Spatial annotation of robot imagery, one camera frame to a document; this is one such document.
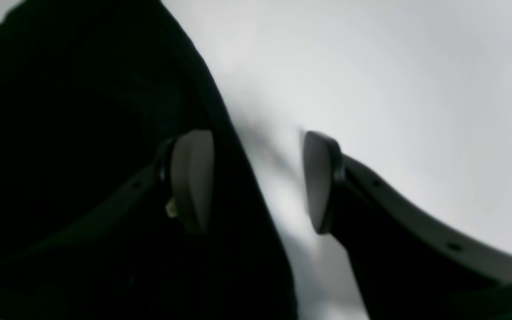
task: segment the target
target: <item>dark cloth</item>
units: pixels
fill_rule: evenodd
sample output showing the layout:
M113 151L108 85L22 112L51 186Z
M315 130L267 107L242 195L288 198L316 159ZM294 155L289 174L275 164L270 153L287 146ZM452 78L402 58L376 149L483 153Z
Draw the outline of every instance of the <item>dark cloth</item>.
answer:
M96 294L112 277L134 281L136 265L151 283L134 318L296 319L290 265L219 91L158 0L26 0L0 24L0 257L83 216L192 129L215 138L209 235L187 239L150 194L128 217L141 223L70 262L84 281L54 269L88 282L65 299L127 319ZM44 295L21 284L27 273L0 284Z

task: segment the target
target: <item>black fabric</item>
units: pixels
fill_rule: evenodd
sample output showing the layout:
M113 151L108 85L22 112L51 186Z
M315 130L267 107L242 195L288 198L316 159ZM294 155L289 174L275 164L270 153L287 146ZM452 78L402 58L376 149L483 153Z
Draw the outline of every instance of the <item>black fabric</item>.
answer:
M151 303L135 318L295 319L290 265L219 91L158 0L26 0L0 24L0 257L84 215L150 162L160 140L191 129L215 138L209 235L193 245L178 225L151 221L160 225L134 245L110 249L142 254L89 260L88 288L143 261ZM150 204L142 210L163 215ZM202 277L155 274L175 260ZM98 318L124 317L108 298L80 296L81 305L104 300L110 314Z

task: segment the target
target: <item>white backdrop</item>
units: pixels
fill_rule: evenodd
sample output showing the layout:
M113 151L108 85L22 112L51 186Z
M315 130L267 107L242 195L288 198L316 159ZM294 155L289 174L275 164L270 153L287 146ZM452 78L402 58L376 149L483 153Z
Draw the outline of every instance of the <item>white backdrop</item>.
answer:
M0 0L0 19L13 2ZM302 129L512 253L512 1L163 2L225 99L292 263L301 319L366 319L345 251L305 216Z

